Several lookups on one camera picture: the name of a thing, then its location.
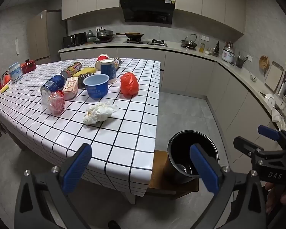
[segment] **black plastic wrapper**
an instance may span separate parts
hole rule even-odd
[[[79,89],[84,89],[86,86],[84,85],[84,79],[86,78],[86,77],[89,77],[89,76],[92,76],[93,75],[93,73],[85,73],[85,74],[80,74],[79,76],[78,76],[78,88]]]

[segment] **gray floor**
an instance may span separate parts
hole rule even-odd
[[[210,136],[219,151],[220,164],[227,164],[223,143],[206,101],[161,93],[156,149],[165,151],[172,135],[184,129]],[[9,228],[14,228],[14,206],[23,171],[30,169],[40,173],[51,167],[33,152],[21,151],[8,135],[0,137],[0,217]],[[91,228],[105,229],[108,221],[114,219],[122,229],[187,229],[198,219],[212,196],[200,181],[199,192],[177,200],[146,195],[137,198],[136,205],[131,205],[120,192],[81,180],[70,199]],[[228,204],[218,225],[225,222],[229,211]],[[53,214],[61,225],[54,210]]]

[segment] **checkered tablecloth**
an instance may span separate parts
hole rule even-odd
[[[87,90],[65,102],[64,110],[53,115],[41,105],[40,87],[61,70],[80,61],[83,67],[96,59],[74,59],[39,65],[0,94],[0,120],[32,151],[60,166],[73,156],[82,143],[92,146],[92,157],[82,178],[122,192],[143,196],[153,168],[155,149],[160,62],[122,59],[117,82],[108,94],[93,100]],[[139,93],[125,98],[120,93],[120,77],[132,72]],[[120,109],[93,126],[83,124],[86,109],[97,101],[116,104]]]

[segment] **range hood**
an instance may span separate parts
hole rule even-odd
[[[125,22],[172,24],[175,1],[120,0]]]

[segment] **black trash bin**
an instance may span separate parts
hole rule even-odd
[[[187,183],[194,178],[200,178],[190,159],[190,147],[200,144],[205,152],[218,162],[218,152],[214,143],[198,131],[185,130],[176,133],[169,141],[168,157],[163,173],[172,183]]]

